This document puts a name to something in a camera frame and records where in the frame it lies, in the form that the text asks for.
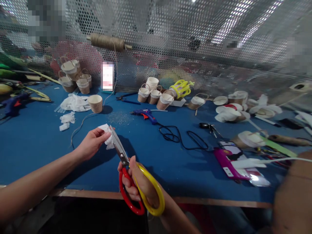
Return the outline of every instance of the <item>black cable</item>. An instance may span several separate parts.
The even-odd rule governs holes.
[[[163,138],[167,141],[173,141],[175,143],[179,143],[181,142],[182,146],[187,149],[187,150],[208,150],[209,146],[204,142],[204,140],[198,136],[195,132],[192,132],[192,131],[187,131],[186,133],[188,134],[188,136],[198,145],[198,147],[195,147],[195,148],[187,148],[185,147],[185,145],[183,144],[183,141],[182,141],[182,137],[181,137],[181,134],[180,134],[180,131],[179,129],[176,127],[176,126],[164,126],[160,123],[157,123],[158,125],[160,125],[159,127],[159,132],[162,134]],[[162,132],[162,128],[166,129],[169,133],[163,133]],[[178,132],[178,136],[175,135],[169,128],[175,128],[176,131]],[[205,147],[202,147],[199,143],[199,141],[197,141],[193,136],[191,136],[191,134],[195,135],[202,143],[203,145],[205,145]]]

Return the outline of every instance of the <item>scissors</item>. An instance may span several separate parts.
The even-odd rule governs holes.
[[[121,144],[114,128],[112,126],[110,126],[110,129],[111,129],[111,135],[112,135],[112,138],[113,138],[113,142],[114,142],[114,146],[115,146],[115,149],[117,151],[117,154],[123,164],[123,168],[122,170],[119,172],[119,188],[120,188],[120,192],[125,200],[125,202],[127,203],[127,205],[129,206],[129,208],[137,215],[143,215],[145,213],[145,209],[144,209],[144,206],[142,204],[142,201],[139,201],[139,205],[140,205],[140,208],[137,208],[135,207],[132,202],[130,201],[129,199],[129,196],[126,194],[125,192],[125,189],[124,189],[124,185],[123,185],[123,175],[128,179],[130,180],[130,183],[131,183],[131,186],[134,186],[134,181],[133,179],[131,178],[131,176],[129,175],[128,173],[128,170],[126,168],[126,166],[129,166],[129,158],[123,148],[123,145]],[[151,207],[151,205],[148,203],[147,201],[147,198],[146,196],[143,194],[143,192],[141,191],[140,187],[137,185],[137,182],[136,182],[136,185],[137,185],[137,188],[139,190],[139,193],[141,195],[141,198],[143,200],[143,203],[146,207],[146,209],[153,215],[153,216],[160,216],[164,209],[165,209],[165,199],[163,197],[163,193],[162,193],[162,190],[161,188],[159,187],[157,181],[155,180],[155,178],[142,166],[140,166],[138,163],[137,163],[137,166],[140,168],[140,170],[143,172],[143,174],[149,179],[149,181],[152,183],[152,185],[155,187],[156,189],[156,192],[158,194],[158,197],[159,197],[159,207],[157,209],[154,209],[153,207]]]

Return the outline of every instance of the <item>perforated metal sheet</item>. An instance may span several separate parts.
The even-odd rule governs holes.
[[[312,76],[307,43],[312,0],[67,0],[67,41],[40,43],[53,48],[44,56],[31,51],[26,2],[0,2],[15,16],[1,19],[0,29],[33,56],[29,66],[41,64],[51,75],[67,53],[99,83],[101,61],[115,61],[113,51],[94,48],[86,40],[90,33],[100,33],[133,46],[117,53],[119,89],[138,89],[147,77],[157,76],[164,87],[177,79],[192,80],[194,94],[217,96],[240,89],[254,96],[274,95]],[[241,51],[224,50],[227,38],[241,39]],[[52,58],[56,61],[50,66]]]

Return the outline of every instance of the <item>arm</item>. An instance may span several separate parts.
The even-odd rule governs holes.
[[[118,165],[118,170],[122,169],[121,162]],[[159,206],[159,198],[157,192],[151,182],[143,175],[136,164],[136,157],[130,159],[129,174],[135,176],[137,184],[141,191],[146,195],[149,204],[157,208]],[[141,197],[136,187],[130,187],[130,181],[123,177],[123,184],[132,200],[139,201]],[[162,224],[169,233],[191,233],[200,234],[199,230],[189,221],[183,211],[169,196],[169,194],[161,187],[165,198],[165,210],[160,216]]]
[[[96,128],[73,152],[0,189],[0,229],[38,204],[75,167],[92,158],[110,134]]]
[[[312,159],[312,151],[299,155]],[[312,233],[312,163],[296,161],[275,194],[274,234]]]

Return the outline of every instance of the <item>person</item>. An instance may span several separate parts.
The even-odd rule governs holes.
[[[6,225],[37,205],[78,165],[91,159],[110,136],[110,132],[104,132],[100,128],[96,128],[88,132],[80,145],[71,153],[0,189],[0,233],[1,230],[5,229]],[[150,205],[157,208],[159,205],[158,195],[153,185],[137,167],[135,156],[130,159],[130,167],[129,174],[136,177],[136,181]],[[140,200],[137,188],[131,187],[130,181],[125,177],[123,177],[123,184],[131,199]],[[169,233],[200,233],[169,194],[162,187],[161,189],[165,198],[165,211],[160,219],[165,229]]]

